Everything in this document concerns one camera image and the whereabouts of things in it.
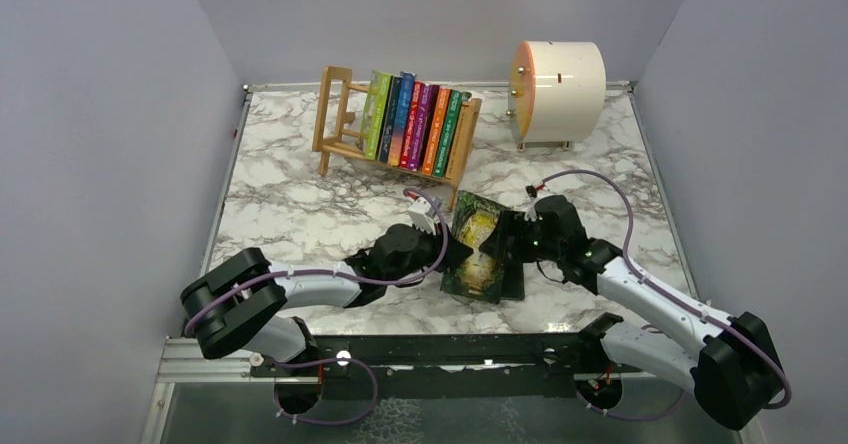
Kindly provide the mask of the lime green 65-storey treehouse book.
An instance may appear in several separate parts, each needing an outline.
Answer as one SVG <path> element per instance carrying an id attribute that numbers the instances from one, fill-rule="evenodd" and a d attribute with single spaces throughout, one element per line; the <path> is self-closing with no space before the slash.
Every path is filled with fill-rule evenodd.
<path id="1" fill-rule="evenodd" d="M 361 125 L 362 150 L 369 160 L 376 158 L 377 136 L 392 80 L 392 74 L 382 71 L 372 72 Z"/>

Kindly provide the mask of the orange 78-storey treehouse book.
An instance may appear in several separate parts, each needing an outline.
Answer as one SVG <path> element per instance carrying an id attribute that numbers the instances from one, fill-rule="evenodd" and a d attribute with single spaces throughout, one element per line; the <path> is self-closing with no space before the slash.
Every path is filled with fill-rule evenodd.
<path id="1" fill-rule="evenodd" d="M 435 103 L 434 112 L 431 120 L 430 132 L 426 141 L 425 155 L 421 167 L 421 172 L 424 175 L 431 175 L 433 173 L 436 149 L 444 124 L 445 113 L 448 107 L 451 92 L 451 88 L 442 86 L 437 94 L 437 100 Z"/>

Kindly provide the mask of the green 104-storey treehouse book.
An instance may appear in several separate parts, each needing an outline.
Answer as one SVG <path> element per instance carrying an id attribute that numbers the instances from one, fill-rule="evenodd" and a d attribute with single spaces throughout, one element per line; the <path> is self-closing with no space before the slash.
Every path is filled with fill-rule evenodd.
<path id="1" fill-rule="evenodd" d="M 448 102 L 442 133 L 440 136 L 438 152 L 436 154 L 432 175 L 435 177 L 443 177 L 446 172 L 450 148 L 453 142 L 453 136 L 458 124 L 459 114 L 462 108 L 463 93 L 459 90 L 452 90 Z"/>

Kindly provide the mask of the purple 117-storey treehouse book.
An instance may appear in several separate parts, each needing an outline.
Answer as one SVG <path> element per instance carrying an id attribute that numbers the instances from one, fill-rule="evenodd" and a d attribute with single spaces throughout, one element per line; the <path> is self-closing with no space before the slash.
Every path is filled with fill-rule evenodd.
<path id="1" fill-rule="evenodd" d="M 429 119 L 430 108 L 438 95 L 439 89 L 440 86 L 437 84 L 427 84 L 420 93 L 407 166 L 411 171 L 417 171 L 419 168 L 423 138 Z"/>

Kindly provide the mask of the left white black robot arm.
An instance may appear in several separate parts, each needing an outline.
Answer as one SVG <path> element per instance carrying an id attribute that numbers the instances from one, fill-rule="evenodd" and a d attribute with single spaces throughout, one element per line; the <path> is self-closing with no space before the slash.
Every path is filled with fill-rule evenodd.
<path id="1" fill-rule="evenodd" d="M 207 359 L 261 340 L 277 342 L 272 354 L 279 365 L 302 374 L 314 361 L 311 336 L 301 319 L 282 319 L 279 311 L 363 307 L 389 287 L 414 286 L 432 272 L 455 270 L 472 253 L 449 232 L 429 234 L 406 224 L 390 226 L 371 247 L 323 267 L 274 264 L 259 248 L 246 248 L 183 289 L 185 331 Z"/>

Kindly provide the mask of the black bottom book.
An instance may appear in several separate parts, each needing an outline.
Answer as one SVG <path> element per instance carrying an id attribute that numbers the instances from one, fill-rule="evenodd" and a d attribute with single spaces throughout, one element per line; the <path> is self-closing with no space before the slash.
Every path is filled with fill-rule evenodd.
<path id="1" fill-rule="evenodd" d="M 525 299 L 524 264 L 507 261 L 504 265 L 501 299 L 523 301 Z"/>

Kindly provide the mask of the red 13-storey treehouse book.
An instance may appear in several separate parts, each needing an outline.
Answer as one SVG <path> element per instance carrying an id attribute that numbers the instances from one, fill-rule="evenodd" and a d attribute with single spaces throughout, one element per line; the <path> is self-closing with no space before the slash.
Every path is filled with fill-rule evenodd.
<path id="1" fill-rule="evenodd" d="M 409 159 L 411 155 L 411 147 L 412 147 L 412 139 L 413 139 L 413 131 L 417 121 L 417 114 L 419 103 L 421 99 L 422 92 L 426 89 L 427 85 L 421 81 L 416 81 L 413 86 L 412 99 L 410 102 L 409 112 L 407 116 L 406 129 L 404 133 L 404 140 L 401 149 L 401 156 L 399 167 L 407 168 L 409 165 Z"/>

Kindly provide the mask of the wooden book rack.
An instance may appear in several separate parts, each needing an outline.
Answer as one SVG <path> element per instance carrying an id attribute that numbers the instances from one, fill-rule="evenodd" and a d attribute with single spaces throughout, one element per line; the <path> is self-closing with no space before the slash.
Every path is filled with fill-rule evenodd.
<path id="1" fill-rule="evenodd" d="M 465 167 L 468 156 L 473 148 L 473 136 L 468 148 L 467 160 L 461 175 L 461 180 L 458 185 L 454 185 L 445 175 L 443 177 L 435 177 L 424 175 L 421 172 L 422 161 L 425 155 L 426 141 L 430 132 L 431 120 L 434 112 L 437 96 L 430 108 L 430 114 L 427 126 L 425 128 L 423 146 L 421 149 L 419 168 L 417 171 L 411 171 L 408 168 L 400 168 L 391 166 L 388 163 L 382 163 L 377 160 L 378 147 L 382 129 L 382 122 L 385 110 L 382 114 L 381 126 L 377 136 L 377 152 L 374 160 L 369 160 L 365 157 L 362 150 L 362 134 L 361 125 L 363 117 L 363 109 L 369 88 L 369 82 L 364 84 L 355 84 L 352 82 L 353 71 L 350 68 L 327 66 L 323 70 L 322 80 L 317 104 L 317 115 L 315 120 L 314 137 L 312 150 L 320 154 L 319 174 L 324 176 L 327 173 L 329 159 L 332 154 L 338 154 L 345 158 L 370 161 L 378 167 L 391 168 L 399 172 L 414 175 L 419 178 L 428 179 L 431 181 L 446 184 L 451 187 L 452 195 L 449 200 L 448 207 L 453 208 L 458 197 L 459 186 L 464 176 Z M 479 118 L 482 100 L 473 98 L 469 92 L 463 93 L 463 102 L 474 99 L 474 128 Z"/>

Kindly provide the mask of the blue sunset cover book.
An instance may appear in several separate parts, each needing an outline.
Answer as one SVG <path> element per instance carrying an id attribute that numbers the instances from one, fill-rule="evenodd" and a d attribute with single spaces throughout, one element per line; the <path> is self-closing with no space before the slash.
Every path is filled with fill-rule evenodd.
<path id="1" fill-rule="evenodd" d="M 392 121 L 393 126 L 389 140 L 390 148 L 387 163 L 391 166 L 398 166 L 400 163 L 402 143 L 407 125 L 415 80 L 415 74 L 410 72 L 401 73 L 401 83 L 399 86 L 397 105 L 395 108 L 394 120 Z"/>

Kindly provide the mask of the orange Huckleberry Finn book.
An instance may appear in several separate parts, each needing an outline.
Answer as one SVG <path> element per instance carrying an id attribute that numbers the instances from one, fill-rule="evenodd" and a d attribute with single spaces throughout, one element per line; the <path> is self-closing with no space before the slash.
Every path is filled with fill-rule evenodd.
<path id="1" fill-rule="evenodd" d="M 461 175 L 467 160 L 468 148 L 474 133 L 474 102 L 475 100 L 471 99 L 462 104 L 459 120 L 453 136 L 445 176 L 454 185 L 458 185 L 461 180 Z"/>

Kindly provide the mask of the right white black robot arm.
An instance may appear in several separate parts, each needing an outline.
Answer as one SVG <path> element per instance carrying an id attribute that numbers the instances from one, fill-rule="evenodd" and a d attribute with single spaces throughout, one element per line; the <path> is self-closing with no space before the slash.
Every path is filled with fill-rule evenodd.
<path id="1" fill-rule="evenodd" d="M 655 328 L 649 333 L 619 317 L 585 328 L 576 348 L 589 370 L 610 363 L 639 368 L 692 395 L 731 430 L 792 397 L 759 317 L 730 315 L 655 279 L 624 249 L 589 237 L 576 208 L 561 195 L 544 197 L 525 212 L 500 212 L 480 250 L 516 263 L 552 262 L 566 282 L 630 309 Z"/>

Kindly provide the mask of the dark green forest cover book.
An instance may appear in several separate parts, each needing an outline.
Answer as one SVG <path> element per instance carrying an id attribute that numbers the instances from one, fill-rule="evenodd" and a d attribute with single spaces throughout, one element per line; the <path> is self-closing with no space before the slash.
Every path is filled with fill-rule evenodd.
<path id="1" fill-rule="evenodd" d="M 480 247 L 495 232 L 504 210 L 507 207 L 469 191 L 458 193 L 451 231 L 472 253 L 442 275 L 441 292 L 492 304 L 501 301 L 505 264 L 501 257 L 491 257 Z"/>

